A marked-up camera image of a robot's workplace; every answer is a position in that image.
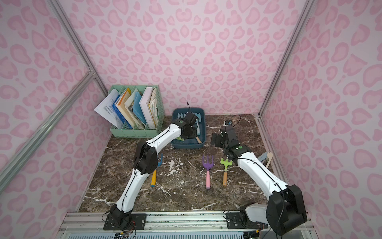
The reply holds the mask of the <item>purple rake pink handle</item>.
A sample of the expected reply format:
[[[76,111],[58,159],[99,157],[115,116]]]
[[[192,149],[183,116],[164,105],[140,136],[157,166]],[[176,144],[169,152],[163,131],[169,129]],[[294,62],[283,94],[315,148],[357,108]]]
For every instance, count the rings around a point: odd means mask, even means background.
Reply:
[[[204,169],[207,171],[206,174],[206,189],[211,188],[210,184],[210,170],[214,167],[214,156],[203,156],[202,157],[202,165]]]

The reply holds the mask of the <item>blue rake yellow handle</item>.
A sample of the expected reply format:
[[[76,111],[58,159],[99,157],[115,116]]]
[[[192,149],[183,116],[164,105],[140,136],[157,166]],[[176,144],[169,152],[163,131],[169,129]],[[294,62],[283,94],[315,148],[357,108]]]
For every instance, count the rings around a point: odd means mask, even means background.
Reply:
[[[158,167],[153,172],[152,180],[151,180],[151,187],[155,187],[155,185],[156,185],[157,169],[162,165],[162,163],[163,163],[163,153],[161,154],[160,161],[158,162]]]

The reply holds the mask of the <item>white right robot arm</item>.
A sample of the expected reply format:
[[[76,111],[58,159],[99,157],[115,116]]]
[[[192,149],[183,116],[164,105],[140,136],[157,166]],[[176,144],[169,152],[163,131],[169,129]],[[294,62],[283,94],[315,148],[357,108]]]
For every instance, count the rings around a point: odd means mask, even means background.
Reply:
[[[245,207],[249,221],[268,224],[278,236],[307,222],[301,189],[295,184],[288,185],[264,166],[249,147],[239,142],[233,126],[223,126],[219,133],[213,133],[211,144],[222,148],[226,158],[244,170],[268,200],[266,207],[258,204]]]

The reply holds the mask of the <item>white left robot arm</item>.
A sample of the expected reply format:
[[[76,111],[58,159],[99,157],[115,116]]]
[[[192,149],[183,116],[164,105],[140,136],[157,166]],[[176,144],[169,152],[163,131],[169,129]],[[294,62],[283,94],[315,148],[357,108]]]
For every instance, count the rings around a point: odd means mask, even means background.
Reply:
[[[185,117],[174,119],[171,124],[154,138],[138,143],[131,177],[117,203],[113,205],[107,216],[107,221],[121,225],[134,208],[135,200],[143,183],[158,167],[158,154],[171,141],[195,138],[197,129],[195,123],[198,117],[188,112]]]

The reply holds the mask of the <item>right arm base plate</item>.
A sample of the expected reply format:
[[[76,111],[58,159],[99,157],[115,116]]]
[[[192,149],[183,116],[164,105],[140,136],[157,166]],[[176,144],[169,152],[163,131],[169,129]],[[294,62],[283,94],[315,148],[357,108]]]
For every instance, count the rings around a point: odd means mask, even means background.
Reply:
[[[252,222],[244,212],[224,211],[223,218],[226,220],[228,229],[267,229],[268,225],[261,222]]]

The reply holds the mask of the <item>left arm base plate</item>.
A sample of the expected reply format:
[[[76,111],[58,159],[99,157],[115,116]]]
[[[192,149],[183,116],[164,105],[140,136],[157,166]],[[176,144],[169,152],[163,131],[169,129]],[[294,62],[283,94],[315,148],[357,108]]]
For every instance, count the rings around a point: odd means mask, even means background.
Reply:
[[[107,215],[103,230],[104,231],[129,231],[135,229],[137,231],[144,230],[146,224],[147,214],[133,213],[130,216],[123,218],[117,222],[112,216]]]

